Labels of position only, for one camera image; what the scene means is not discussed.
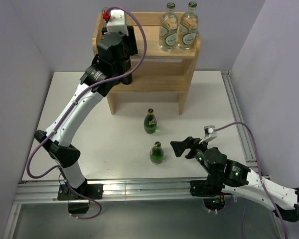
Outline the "clear glass bottle green cap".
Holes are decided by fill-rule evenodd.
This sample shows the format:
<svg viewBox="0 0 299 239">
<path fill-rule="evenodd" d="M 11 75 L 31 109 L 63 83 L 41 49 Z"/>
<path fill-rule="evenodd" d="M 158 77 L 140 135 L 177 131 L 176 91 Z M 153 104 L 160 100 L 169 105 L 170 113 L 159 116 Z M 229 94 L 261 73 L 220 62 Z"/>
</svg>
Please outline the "clear glass bottle green cap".
<svg viewBox="0 0 299 239">
<path fill-rule="evenodd" d="M 175 14 L 175 3 L 169 2 L 159 24 L 159 46 L 162 50 L 171 51 L 175 47 L 177 31 L 178 18 Z"/>
</svg>

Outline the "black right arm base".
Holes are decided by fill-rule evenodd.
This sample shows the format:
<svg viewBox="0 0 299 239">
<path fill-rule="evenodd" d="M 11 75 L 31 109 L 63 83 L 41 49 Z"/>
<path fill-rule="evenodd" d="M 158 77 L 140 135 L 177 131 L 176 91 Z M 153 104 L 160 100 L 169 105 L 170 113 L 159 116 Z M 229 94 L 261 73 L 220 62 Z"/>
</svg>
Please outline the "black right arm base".
<svg viewBox="0 0 299 239">
<path fill-rule="evenodd" d="M 208 185 L 207 180 L 191 180 L 189 192 L 193 197 L 203 198 L 204 206 L 209 210 L 222 210 L 226 206 L 226 194 Z"/>
</svg>

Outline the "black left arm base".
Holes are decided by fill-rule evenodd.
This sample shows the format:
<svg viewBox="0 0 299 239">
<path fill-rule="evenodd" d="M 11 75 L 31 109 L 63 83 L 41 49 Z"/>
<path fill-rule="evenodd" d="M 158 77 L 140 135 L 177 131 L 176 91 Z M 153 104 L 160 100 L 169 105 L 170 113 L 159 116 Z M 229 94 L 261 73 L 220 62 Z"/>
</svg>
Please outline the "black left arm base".
<svg viewBox="0 0 299 239">
<path fill-rule="evenodd" d="M 103 196 L 103 184 L 86 184 L 83 190 L 72 189 L 67 184 L 61 184 L 57 195 L 57 201 L 68 203 L 68 212 L 79 219 L 91 219 L 100 215 L 102 206 L 98 200 Z M 91 203 L 99 206 L 99 211 L 94 216 L 82 217 L 90 208 Z"/>
</svg>

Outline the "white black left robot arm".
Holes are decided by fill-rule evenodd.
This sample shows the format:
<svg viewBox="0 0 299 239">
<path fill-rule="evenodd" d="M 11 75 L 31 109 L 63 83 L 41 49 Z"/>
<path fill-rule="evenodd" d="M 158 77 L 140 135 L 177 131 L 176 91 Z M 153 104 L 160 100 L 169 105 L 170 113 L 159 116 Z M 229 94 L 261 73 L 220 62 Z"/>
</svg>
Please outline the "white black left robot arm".
<svg viewBox="0 0 299 239">
<path fill-rule="evenodd" d="M 138 53 L 138 48 L 134 28 L 128 26 L 127 30 L 124 35 L 102 29 L 98 53 L 80 78 L 71 101 L 50 127 L 34 135 L 60 166 L 70 184 L 69 193 L 76 199 L 85 197 L 87 180 L 78 163 L 80 151 L 71 144 L 72 139 L 90 111 L 112 87 L 132 83 L 130 57 Z"/>
</svg>

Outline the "blue silver can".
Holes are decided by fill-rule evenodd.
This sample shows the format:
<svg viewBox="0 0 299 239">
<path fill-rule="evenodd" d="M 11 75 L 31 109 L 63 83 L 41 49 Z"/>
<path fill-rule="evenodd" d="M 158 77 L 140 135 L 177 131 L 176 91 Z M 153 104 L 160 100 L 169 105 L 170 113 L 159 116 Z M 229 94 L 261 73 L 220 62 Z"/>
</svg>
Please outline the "blue silver can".
<svg viewBox="0 0 299 239">
<path fill-rule="evenodd" d="M 108 7 L 104 7 L 102 9 L 102 19 L 104 21 L 104 26 L 107 25 L 109 18 L 110 18 L 110 13 L 107 13 L 107 9 L 108 9 Z"/>
</svg>

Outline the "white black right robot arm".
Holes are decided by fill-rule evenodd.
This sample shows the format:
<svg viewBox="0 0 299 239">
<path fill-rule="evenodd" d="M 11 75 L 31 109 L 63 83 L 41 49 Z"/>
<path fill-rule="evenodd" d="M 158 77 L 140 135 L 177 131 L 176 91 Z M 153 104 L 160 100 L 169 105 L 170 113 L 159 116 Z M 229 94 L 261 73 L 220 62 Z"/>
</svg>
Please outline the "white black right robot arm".
<svg viewBox="0 0 299 239">
<path fill-rule="evenodd" d="M 205 180 L 190 181 L 192 196 L 232 194 L 261 204 L 284 221 L 299 221 L 299 187 L 287 188 L 262 178 L 246 165 L 228 159 L 217 147 L 208 147 L 200 138 L 190 136 L 184 141 L 171 141 L 170 145 L 176 157 L 188 149 L 185 158 L 195 159 L 208 174 Z"/>
</svg>

